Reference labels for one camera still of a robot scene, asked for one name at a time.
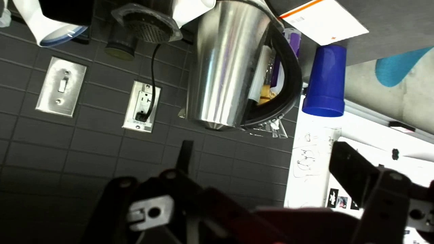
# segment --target light switch plate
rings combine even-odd
[[[52,57],[36,110],[72,117],[87,67]]]
[[[154,107],[146,122],[138,121],[135,116],[138,112],[146,113],[151,104],[152,98],[152,85],[134,81],[133,89],[128,102],[127,113],[122,128],[140,131],[152,132],[154,125],[155,115],[157,114],[158,99],[160,98],[161,88],[155,87],[155,101]]]

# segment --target photo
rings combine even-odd
[[[338,197],[338,207],[347,208],[348,197]]]
[[[350,209],[353,209],[353,210],[359,210],[359,207],[358,207],[358,205],[357,205],[356,202],[351,201],[351,207],[350,207]]]
[[[329,197],[327,198],[327,207],[335,208],[336,207],[336,199],[338,197],[339,190],[330,188]]]

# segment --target dark gray tile wall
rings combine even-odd
[[[144,181],[173,167],[186,139],[194,140],[190,172],[197,182],[247,208],[282,206],[293,139],[210,132],[178,118],[190,66],[183,42],[163,45],[156,56],[162,93],[153,133],[121,128],[133,80],[150,82],[154,45],[139,43],[132,62],[107,56],[102,13],[87,46],[43,49],[25,25],[0,29],[0,240],[77,243],[111,178]],[[73,118],[34,109],[52,56],[88,66]],[[283,121],[289,136],[297,112]]]

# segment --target metal mesh strainer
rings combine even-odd
[[[169,25],[146,13],[129,13],[123,19],[129,32],[145,42],[166,43],[173,34]]]

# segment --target screw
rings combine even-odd
[[[176,177],[176,173],[173,171],[170,171],[166,174],[167,179],[175,179],[175,177]]]
[[[402,180],[402,175],[397,173],[390,173],[390,177],[392,177],[394,180],[400,181]]]
[[[130,185],[131,185],[131,181],[130,180],[123,180],[119,186],[121,188],[127,188]]]

